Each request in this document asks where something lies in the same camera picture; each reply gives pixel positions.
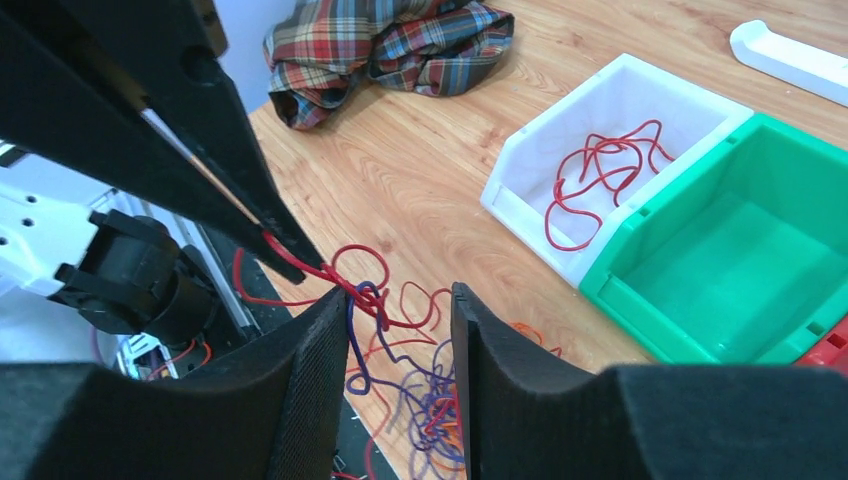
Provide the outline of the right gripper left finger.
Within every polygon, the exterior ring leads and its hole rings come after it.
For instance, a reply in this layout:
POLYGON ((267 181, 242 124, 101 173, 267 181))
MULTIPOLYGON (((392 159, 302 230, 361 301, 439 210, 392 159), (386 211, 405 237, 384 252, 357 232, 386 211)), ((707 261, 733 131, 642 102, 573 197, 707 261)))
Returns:
POLYGON ((5 479, 327 479, 348 356, 347 297, 179 380, 91 363, 1 368, 5 479))

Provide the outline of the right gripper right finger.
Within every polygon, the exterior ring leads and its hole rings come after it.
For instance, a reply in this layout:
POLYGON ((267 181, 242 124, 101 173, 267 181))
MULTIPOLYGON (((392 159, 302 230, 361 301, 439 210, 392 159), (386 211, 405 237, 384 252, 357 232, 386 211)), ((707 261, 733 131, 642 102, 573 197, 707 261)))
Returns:
POLYGON ((617 365, 593 374, 452 287, 471 479, 843 479, 847 380, 826 368, 617 365))

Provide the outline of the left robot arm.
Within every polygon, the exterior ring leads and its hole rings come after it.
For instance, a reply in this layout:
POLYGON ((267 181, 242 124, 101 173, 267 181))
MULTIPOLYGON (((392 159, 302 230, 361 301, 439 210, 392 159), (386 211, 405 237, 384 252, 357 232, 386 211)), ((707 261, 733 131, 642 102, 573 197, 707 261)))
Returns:
MULTIPOLYGON (((280 198, 211 1, 5 1, 1 137, 215 229, 293 283, 322 256, 280 198)), ((51 259, 46 297, 98 329, 192 346, 208 281, 149 220, 25 216, 51 259)))

